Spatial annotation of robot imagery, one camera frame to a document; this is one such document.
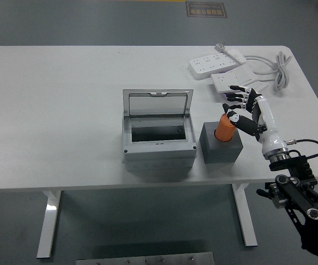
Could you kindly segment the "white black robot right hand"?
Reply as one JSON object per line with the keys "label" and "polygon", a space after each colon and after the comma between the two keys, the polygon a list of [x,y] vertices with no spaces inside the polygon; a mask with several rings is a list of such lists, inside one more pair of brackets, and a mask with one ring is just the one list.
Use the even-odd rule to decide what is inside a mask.
{"label": "white black robot right hand", "polygon": [[253,136],[262,144],[262,155],[271,163],[289,158],[286,143],[279,137],[278,128],[267,99],[252,88],[231,85],[223,104],[230,123]]}

